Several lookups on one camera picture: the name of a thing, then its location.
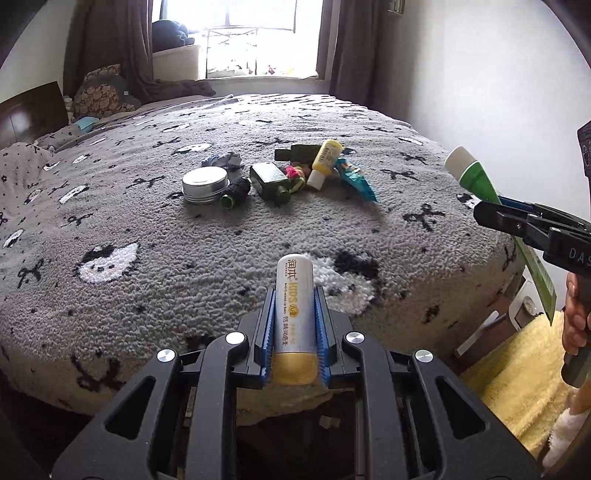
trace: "white cap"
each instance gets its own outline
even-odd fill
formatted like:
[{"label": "white cap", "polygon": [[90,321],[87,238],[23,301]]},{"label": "white cap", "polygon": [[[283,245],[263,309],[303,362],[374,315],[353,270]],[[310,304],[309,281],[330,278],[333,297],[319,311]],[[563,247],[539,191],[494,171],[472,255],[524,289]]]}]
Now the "white cap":
[{"label": "white cap", "polygon": [[310,172],[310,176],[308,177],[306,185],[309,185],[313,189],[320,190],[322,188],[322,185],[324,184],[325,178],[326,177],[318,170],[312,170]]},{"label": "white cap", "polygon": [[476,161],[477,160],[472,157],[472,155],[470,155],[468,150],[462,146],[459,146],[452,150],[452,152],[447,156],[443,165],[457,181],[460,181],[463,173]]}]

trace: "black device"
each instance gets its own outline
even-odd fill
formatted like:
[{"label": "black device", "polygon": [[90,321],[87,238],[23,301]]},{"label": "black device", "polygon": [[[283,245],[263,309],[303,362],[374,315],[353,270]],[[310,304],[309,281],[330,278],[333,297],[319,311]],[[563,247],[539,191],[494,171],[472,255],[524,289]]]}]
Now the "black device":
[{"label": "black device", "polygon": [[[538,203],[499,199],[501,205],[480,202],[475,206],[477,223],[521,237],[526,245],[542,250],[548,263],[576,274],[579,298],[591,312],[591,223]],[[562,378],[566,383],[579,388],[590,371],[591,345],[580,348],[578,355],[565,354]]]},{"label": "black device", "polygon": [[[206,349],[164,349],[62,453],[53,480],[173,480],[178,432],[196,387],[184,480],[236,475],[236,389],[269,376],[275,293]],[[534,480],[533,457],[431,352],[385,350],[314,292],[320,374],[356,392],[358,480]]]}]

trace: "human hand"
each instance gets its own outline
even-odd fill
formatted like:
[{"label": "human hand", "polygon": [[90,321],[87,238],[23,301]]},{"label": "human hand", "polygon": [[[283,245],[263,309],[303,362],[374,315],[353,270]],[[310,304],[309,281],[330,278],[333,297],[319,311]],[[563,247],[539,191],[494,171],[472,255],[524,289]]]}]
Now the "human hand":
[{"label": "human hand", "polygon": [[567,353],[577,355],[579,348],[587,345],[587,310],[579,299],[580,285],[574,273],[566,275],[566,308],[564,310],[564,328],[562,346]]}]

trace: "silver round tin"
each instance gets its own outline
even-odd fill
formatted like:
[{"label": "silver round tin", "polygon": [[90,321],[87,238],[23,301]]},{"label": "silver round tin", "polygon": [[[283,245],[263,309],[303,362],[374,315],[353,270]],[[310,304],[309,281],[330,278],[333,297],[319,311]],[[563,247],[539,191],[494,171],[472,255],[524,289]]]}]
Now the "silver round tin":
[{"label": "silver round tin", "polygon": [[190,203],[215,202],[229,184],[228,173],[223,168],[195,168],[183,177],[183,196]]}]

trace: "yellow bottle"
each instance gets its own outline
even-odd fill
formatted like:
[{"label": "yellow bottle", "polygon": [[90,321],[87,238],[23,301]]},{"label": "yellow bottle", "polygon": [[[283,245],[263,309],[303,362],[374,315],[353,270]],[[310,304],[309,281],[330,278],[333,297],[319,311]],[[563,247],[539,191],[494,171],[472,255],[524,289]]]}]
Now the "yellow bottle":
[{"label": "yellow bottle", "polygon": [[335,162],[342,151],[343,145],[336,140],[325,140],[314,159],[307,185],[316,190],[320,190],[324,183],[324,179],[332,174]]},{"label": "yellow bottle", "polygon": [[312,260],[300,254],[277,263],[273,380],[307,385],[318,375]]}]

